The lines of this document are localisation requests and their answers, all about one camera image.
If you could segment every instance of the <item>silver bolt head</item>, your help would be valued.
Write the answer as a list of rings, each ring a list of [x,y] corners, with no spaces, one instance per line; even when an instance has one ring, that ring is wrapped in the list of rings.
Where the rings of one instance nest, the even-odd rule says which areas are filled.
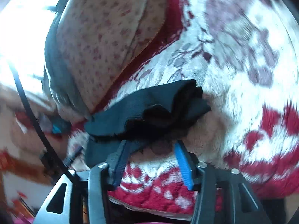
[[[240,173],[240,170],[237,169],[237,168],[233,168],[233,169],[231,170],[231,173],[237,175],[237,174]]]
[[[200,161],[198,164],[197,164],[198,167],[201,167],[201,168],[205,168],[207,167],[207,164],[204,162],[204,161]]]
[[[106,162],[101,162],[101,163],[99,163],[98,167],[99,167],[99,168],[106,168],[106,167],[108,167],[108,163],[106,163]]]

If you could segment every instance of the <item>black cable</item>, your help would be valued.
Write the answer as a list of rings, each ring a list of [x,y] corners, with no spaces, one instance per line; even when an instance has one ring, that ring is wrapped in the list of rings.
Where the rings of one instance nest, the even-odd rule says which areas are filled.
[[[28,99],[25,95],[25,91],[24,91],[23,86],[21,84],[20,77],[19,77],[19,74],[18,74],[17,70],[15,69],[12,62],[8,62],[8,65],[9,65],[9,68],[10,68],[12,74],[13,74],[13,78],[14,78],[18,93],[20,95],[22,104],[25,108],[26,114],[29,117],[34,129],[36,130],[36,133],[38,134],[39,138],[41,139],[41,142],[44,144],[44,146],[46,147],[46,149],[49,152],[49,154],[51,155],[51,157],[54,159],[54,161],[56,162],[58,167],[60,167],[62,172],[68,177],[68,179],[75,186],[79,186],[79,184],[77,184],[77,179],[68,171],[68,168],[63,164],[62,160],[58,157],[57,153],[55,152],[55,150],[51,146],[50,142],[46,138],[43,131],[41,130],[40,125],[39,125],[36,117],[34,116],[34,114],[32,112],[32,109],[29,105]]]

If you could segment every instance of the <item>blanket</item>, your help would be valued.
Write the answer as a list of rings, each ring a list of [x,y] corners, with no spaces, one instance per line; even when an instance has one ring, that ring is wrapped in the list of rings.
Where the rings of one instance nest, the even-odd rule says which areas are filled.
[[[195,79],[212,111],[183,138],[188,151],[216,167],[240,169],[259,198],[298,192],[299,26],[286,5],[282,0],[170,0],[169,7],[171,34],[155,43],[150,57],[137,58],[142,61],[138,68],[132,65],[133,73],[123,71],[128,73],[100,107],[139,89]],[[87,133],[76,132],[69,151],[87,140]],[[79,158],[74,168],[86,166]],[[110,198],[134,210],[189,219],[196,194],[183,185],[172,142],[158,142],[131,156]]]

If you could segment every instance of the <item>black cloth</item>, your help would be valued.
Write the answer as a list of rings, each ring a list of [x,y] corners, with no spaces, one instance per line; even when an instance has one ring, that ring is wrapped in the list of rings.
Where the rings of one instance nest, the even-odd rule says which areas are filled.
[[[131,153],[140,150],[172,131],[188,129],[210,110],[193,79],[136,91],[85,124],[90,135],[85,163],[91,168],[105,161],[123,139],[130,140]]]

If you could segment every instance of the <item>blue rubber fingertip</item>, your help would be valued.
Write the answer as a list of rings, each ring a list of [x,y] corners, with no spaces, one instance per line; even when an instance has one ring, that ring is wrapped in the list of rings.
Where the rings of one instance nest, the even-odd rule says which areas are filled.
[[[180,144],[177,142],[174,144],[174,153],[178,161],[184,185],[187,186],[188,190],[193,190],[194,182],[192,179],[192,170]]]

